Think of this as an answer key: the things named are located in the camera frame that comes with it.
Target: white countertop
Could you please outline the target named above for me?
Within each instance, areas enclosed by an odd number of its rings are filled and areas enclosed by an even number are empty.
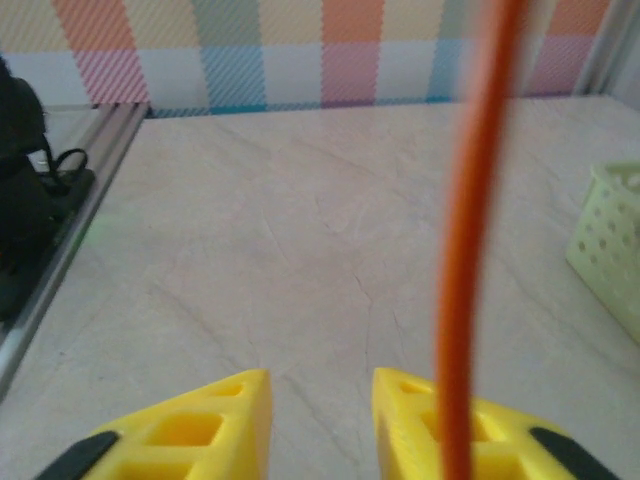
[[[640,348],[564,261],[594,163],[638,158],[611,99],[515,103],[476,390],[638,478]],[[433,375],[455,105],[146,121],[0,404],[3,478],[253,367],[271,478],[377,478],[373,369]]]

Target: plaid wallpaper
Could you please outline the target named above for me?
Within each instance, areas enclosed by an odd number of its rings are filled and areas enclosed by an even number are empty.
[[[150,100],[173,116],[442,101],[485,1],[0,0],[0,52],[46,105]],[[519,93],[570,93],[609,0],[532,3]]]

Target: orange cable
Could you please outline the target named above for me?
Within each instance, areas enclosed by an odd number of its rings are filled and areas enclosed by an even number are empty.
[[[463,122],[438,306],[436,378],[443,478],[470,480],[473,315],[507,96],[526,0],[483,0],[484,36]]]

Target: pastel wall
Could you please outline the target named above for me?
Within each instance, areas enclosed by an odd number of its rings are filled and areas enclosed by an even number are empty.
[[[609,0],[533,0],[519,93],[568,94]],[[47,105],[160,116],[448,100],[486,0],[0,0],[0,52]]]

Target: light green basket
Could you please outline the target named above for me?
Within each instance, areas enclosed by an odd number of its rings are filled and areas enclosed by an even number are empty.
[[[640,163],[591,169],[567,261],[640,343]]]

